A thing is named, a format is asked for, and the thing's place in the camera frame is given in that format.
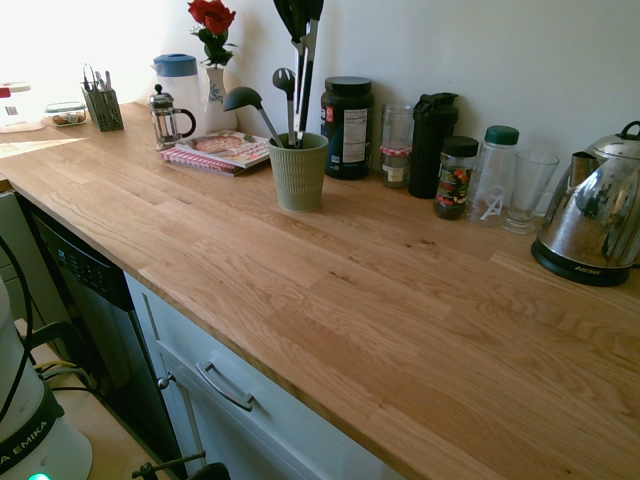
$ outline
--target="kettle handle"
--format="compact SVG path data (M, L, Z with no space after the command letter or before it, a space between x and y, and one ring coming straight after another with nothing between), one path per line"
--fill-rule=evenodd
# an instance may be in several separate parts
M629 125L627 125L626 127L624 127L622 129L622 132L620 133L620 136L624 137L627 135L627 132L633 127L633 126L638 126L640 127L640 122L639 121L635 121L635 122L631 122Z
M175 108L173 111L175 113L184 113L191 120L191 128L187 133L180 134L182 138L188 137L189 135L191 135L193 132L196 131L196 117L193 116L193 113L191 113L189 110L185 110L184 108Z

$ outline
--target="kettle base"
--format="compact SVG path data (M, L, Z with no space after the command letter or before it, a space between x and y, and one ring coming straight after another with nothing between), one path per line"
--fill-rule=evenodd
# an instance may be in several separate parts
M629 278L630 267L626 268L596 268L590 265L574 262L552 252L540 240L531 245L531 254L540 265L556 275L595 287L615 287Z

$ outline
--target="red rose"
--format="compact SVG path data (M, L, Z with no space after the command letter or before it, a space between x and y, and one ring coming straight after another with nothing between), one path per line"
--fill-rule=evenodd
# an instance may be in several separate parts
M227 30L236 16L236 12L231 12L220 0L193 0L188 5L193 19L204 24L214 35L220 35Z

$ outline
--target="kettle spout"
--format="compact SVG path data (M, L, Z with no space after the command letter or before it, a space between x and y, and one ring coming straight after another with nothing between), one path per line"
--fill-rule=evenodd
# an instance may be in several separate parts
M571 156L569 187L575 188L584 182L598 168L598 160L587 152L577 152Z

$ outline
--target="white vase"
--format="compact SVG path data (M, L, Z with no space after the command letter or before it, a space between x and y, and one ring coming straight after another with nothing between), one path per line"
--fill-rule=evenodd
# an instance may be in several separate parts
M227 98L224 88L224 68L216 65L204 67L209 77L209 95L204 109L204 125L207 133L238 128L238 117L233 110L222 111L222 104Z

